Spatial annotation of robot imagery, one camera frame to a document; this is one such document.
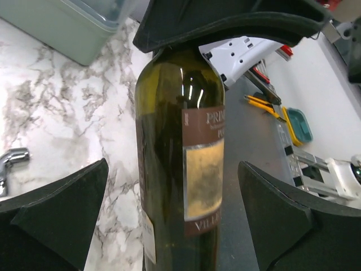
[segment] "faucet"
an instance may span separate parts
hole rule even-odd
[[[0,197],[7,196],[7,174],[9,170],[19,163],[27,163],[30,153],[27,148],[12,148],[0,157]]]

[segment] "green glass bottle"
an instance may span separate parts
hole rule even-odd
[[[147,271],[215,271],[224,88],[197,47],[159,52],[135,91]]]

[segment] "yellow pliers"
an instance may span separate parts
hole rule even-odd
[[[286,120],[284,120],[280,115],[277,114],[277,112],[273,108],[273,105],[268,101],[256,98],[251,95],[244,95],[244,99],[247,100],[248,103],[251,104],[252,106],[256,106],[258,108],[266,110],[268,113],[273,115],[273,117],[275,117],[279,121],[286,123]]]

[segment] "white marble table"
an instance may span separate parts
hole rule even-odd
[[[140,271],[134,88],[150,55],[128,20],[83,67],[0,19],[0,152],[27,147],[28,167],[8,178],[16,196],[105,157],[108,186],[86,271]]]

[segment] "yellow tray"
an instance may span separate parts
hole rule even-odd
[[[297,147],[302,146],[303,143],[297,139],[296,134],[294,133],[294,130],[292,128],[291,122],[289,121],[289,118],[287,115],[287,108],[282,107],[282,112],[283,112],[284,119],[287,121],[287,127],[288,127],[289,134],[291,136],[292,143]]]

